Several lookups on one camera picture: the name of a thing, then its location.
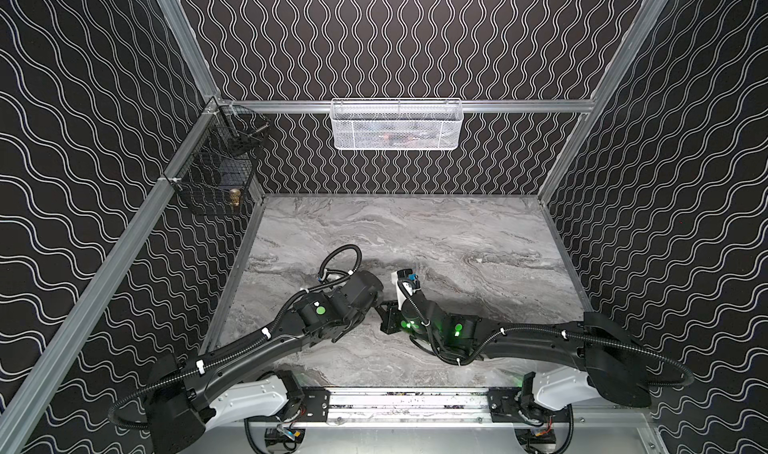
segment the black mesh basket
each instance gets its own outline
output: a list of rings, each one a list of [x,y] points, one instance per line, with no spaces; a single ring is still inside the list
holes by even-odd
[[[210,125],[197,143],[182,172],[172,182],[184,205],[199,216],[237,216],[244,213],[256,169],[256,153],[270,124],[262,122],[237,130]]]

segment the metal rod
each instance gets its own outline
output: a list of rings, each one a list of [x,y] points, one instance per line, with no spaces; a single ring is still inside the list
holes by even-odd
[[[330,113],[330,100],[226,100],[258,113]],[[465,113],[591,112],[592,100],[462,100]]]
[[[560,257],[565,265],[565,270],[568,271],[568,276],[571,277],[571,283],[574,285],[574,289],[576,289],[576,295],[578,295],[578,299],[581,301],[581,307],[584,308],[584,312],[586,313],[594,312],[594,307],[592,307],[592,304],[589,302],[589,295],[587,295],[587,291],[584,290],[584,286],[581,285],[581,277],[578,275],[578,272],[576,272],[576,267],[574,267],[574,263],[571,260],[571,255],[568,254],[568,250],[565,248],[565,244],[563,244],[563,238],[560,237],[560,232],[558,232],[557,226],[554,225],[554,220],[549,214],[548,207],[543,203],[540,203],[540,206],[542,208],[544,221],[547,223],[549,232],[554,239],[554,245],[556,245],[558,251],[560,251]]]
[[[598,88],[592,94],[594,99],[594,108],[587,116],[581,116],[574,126],[571,135],[565,141],[565,146],[560,152],[558,159],[554,161],[552,170],[549,171],[547,179],[544,180],[542,189],[539,192],[539,198],[545,203],[549,203],[554,195],[554,191],[560,185],[560,181],[565,176],[571,161],[576,157],[581,148],[581,144],[587,139],[587,135],[592,131],[592,127],[603,113],[605,106],[613,97],[619,87],[624,75],[627,73],[634,58],[638,55],[640,48],[645,42],[651,29],[656,25],[656,21],[667,5],[669,0],[643,0],[632,25],[629,27],[624,40],[616,50],[614,58],[610,61],[603,78],[600,79]]]
[[[173,160],[169,162],[166,170],[168,177],[178,174],[189,152],[203,136],[205,127],[213,115],[215,114],[206,108],[197,119]],[[16,454],[24,447],[173,195],[174,188],[165,179],[154,184],[91,282],[85,287],[78,302],[56,331],[38,362],[34,364],[32,372],[11,399],[8,408],[0,417],[0,452],[3,454]]]
[[[224,290],[221,291],[219,304],[216,306],[216,312],[214,313],[213,319],[210,321],[203,344],[200,346],[200,354],[216,349],[216,343],[219,341],[219,336],[224,328],[226,316],[229,314],[230,307],[235,299],[237,287],[240,286],[243,272],[248,265],[250,249],[254,245],[256,232],[259,230],[261,219],[264,217],[264,208],[266,207],[266,203],[262,202],[261,199],[256,199],[256,201],[257,204],[255,210],[250,216],[248,227],[246,227],[245,233],[243,234],[243,240],[240,243],[240,248],[237,250],[234,265],[230,270],[230,275],[226,278]]]
[[[218,98],[219,88],[216,86],[214,76],[211,75],[208,63],[203,57],[203,51],[197,43],[192,26],[190,25],[184,9],[181,7],[180,0],[157,0],[160,9],[163,11],[165,20],[171,33],[176,37],[176,43],[179,45],[181,56],[187,62],[197,90],[203,98]]]

